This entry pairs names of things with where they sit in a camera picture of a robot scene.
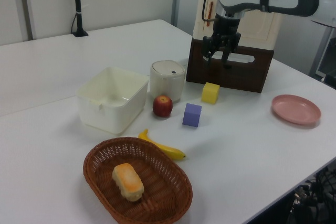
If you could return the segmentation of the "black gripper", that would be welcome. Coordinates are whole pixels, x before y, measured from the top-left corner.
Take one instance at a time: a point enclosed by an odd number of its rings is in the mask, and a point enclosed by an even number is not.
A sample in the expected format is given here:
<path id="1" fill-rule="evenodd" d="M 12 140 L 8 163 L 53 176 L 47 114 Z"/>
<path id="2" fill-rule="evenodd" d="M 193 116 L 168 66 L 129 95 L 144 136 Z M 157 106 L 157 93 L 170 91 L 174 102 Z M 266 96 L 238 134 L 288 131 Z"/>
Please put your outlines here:
<path id="1" fill-rule="evenodd" d="M 213 54 L 218 50 L 220 36 L 227 36 L 226 44 L 223 50 L 222 63 L 224 68 L 230 68 L 228 65 L 228 57 L 232 52 L 236 51 L 240 41 L 241 34 L 237 33 L 240 19 L 216 16 L 213 23 L 213 35 L 204 36 L 202 39 L 202 56 L 207 62 L 211 62 Z"/>

